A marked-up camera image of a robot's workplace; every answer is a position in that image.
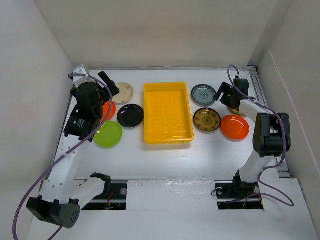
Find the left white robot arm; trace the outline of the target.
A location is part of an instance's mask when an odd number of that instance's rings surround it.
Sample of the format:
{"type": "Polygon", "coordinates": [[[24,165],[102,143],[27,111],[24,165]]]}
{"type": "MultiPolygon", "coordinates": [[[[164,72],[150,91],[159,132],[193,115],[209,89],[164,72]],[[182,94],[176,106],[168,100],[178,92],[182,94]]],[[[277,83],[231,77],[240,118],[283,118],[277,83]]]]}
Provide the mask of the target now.
{"type": "Polygon", "coordinates": [[[38,197],[29,198],[26,204],[39,221],[70,229],[76,224],[81,209],[91,200],[97,196],[104,199],[111,194],[111,178],[101,173],[93,173],[85,183],[73,189],[80,161],[95,133],[107,120],[103,106],[120,92],[104,71],[98,76],[81,72],[81,68],[69,75],[74,85],[70,93],[76,105],[63,131],[62,153],[45,173],[48,179],[38,197]]]}

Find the blue patterned plate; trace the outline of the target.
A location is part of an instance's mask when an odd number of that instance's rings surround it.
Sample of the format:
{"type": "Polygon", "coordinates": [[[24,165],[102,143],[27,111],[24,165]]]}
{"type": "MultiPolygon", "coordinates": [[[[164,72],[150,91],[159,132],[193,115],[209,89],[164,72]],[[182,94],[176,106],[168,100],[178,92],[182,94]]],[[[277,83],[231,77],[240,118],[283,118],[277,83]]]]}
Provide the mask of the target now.
{"type": "Polygon", "coordinates": [[[191,90],[192,100],[199,106],[208,107],[211,106],[216,100],[216,90],[207,84],[198,84],[191,90]]]}

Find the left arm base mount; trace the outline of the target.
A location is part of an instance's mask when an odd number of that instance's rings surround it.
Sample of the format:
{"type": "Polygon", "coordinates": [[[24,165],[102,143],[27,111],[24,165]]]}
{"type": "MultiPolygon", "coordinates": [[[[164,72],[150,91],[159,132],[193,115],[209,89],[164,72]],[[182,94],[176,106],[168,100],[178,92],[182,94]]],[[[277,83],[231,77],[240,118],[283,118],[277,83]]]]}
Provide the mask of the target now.
{"type": "Polygon", "coordinates": [[[84,208],[84,211],[124,211],[128,193],[127,181],[113,181],[108,193],[98,195],[84,208]]]}

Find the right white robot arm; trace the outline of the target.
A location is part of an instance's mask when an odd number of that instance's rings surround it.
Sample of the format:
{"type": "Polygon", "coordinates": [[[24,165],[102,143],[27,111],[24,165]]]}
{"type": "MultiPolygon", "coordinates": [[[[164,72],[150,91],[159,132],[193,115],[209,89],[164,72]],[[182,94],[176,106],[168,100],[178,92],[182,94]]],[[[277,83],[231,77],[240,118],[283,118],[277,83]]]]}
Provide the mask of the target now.
{"type": "Polygon", "coordinates": [[[249,82],[236,76],[231,83],[223,82],[214,99],[223,105],[236,109],[252,121],[254,131],[253,151],[245,165],[240,168],[231,183],[217,184],[217,197],[233,202],[256,198],[262,173],[271,169],[270,162],[276,157],[285,158],[291,147],[290,117],[277,113],[249,97],[249,82]]]}

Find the green plate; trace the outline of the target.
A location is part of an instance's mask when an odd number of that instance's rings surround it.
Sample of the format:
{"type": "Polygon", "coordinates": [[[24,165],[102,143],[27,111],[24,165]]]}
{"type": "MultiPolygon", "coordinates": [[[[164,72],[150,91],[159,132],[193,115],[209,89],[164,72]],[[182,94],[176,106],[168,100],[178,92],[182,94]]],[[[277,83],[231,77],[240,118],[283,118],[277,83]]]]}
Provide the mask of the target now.
{"type": "Polygon", "coordinates": [[[94,142],[103,148],[117,145],[123,135],[121,125],[115,121],[106,121],[94,135],[94,142]]]}

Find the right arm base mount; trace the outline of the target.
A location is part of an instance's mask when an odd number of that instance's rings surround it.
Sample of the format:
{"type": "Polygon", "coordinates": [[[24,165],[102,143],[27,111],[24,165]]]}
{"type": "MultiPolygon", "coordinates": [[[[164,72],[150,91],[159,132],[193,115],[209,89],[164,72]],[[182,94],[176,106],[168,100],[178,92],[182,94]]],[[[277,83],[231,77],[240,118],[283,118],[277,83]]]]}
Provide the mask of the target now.
{"type": "Polygon", "coordinates": [[[250,183],[236,188],[230,181],[215,182],[215,189],[211,195],[217,199],[218,210],[263,210],[264,206],[259,195],[258,183],[250,183]]]}

